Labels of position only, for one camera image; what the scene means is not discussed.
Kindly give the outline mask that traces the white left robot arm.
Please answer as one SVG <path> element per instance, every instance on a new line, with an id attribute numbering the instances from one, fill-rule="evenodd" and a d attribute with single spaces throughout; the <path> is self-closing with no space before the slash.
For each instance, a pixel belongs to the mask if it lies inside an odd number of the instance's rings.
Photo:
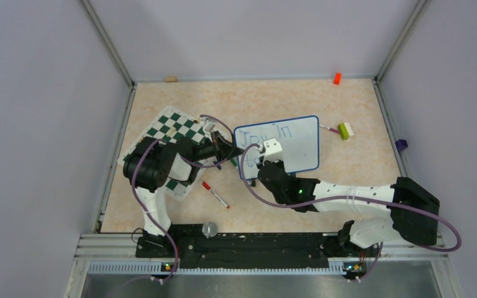
<path id="1" fill-rule="evenodd" d="M 219 133 L 195 142 L 181 137 L 176 142 L 144 137 L 124 159 L 123 175 L 129 180 L 136 200 L 143 209 L 144 228 L 141 244 L 150 245 L 158 256 L 168 256 L 174 249 L 174 239 L 166 234 L 171 220 L 165 207 L 164 189 L 167 180 L 191 185 L 204 160 L 222 163 L 240 156 L 243 150 Z"/>

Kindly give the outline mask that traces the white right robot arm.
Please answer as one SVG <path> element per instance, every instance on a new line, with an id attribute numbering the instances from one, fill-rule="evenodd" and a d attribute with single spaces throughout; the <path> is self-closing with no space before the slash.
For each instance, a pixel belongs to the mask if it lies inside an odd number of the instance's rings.
<path id="1" fill-rule="evenodd" d="M 349 220 L 339 233 L 339 247 L 348 256 L 378 242 L 403 239 L 419 246 L 437 242 L 440 201 L 411 178 L 392 185 L 346 186 L 285 172 L 283 162 L 260 165 L 258 179 L 275 201 L 297 212 L 348 212 L 362 215 Z"/>

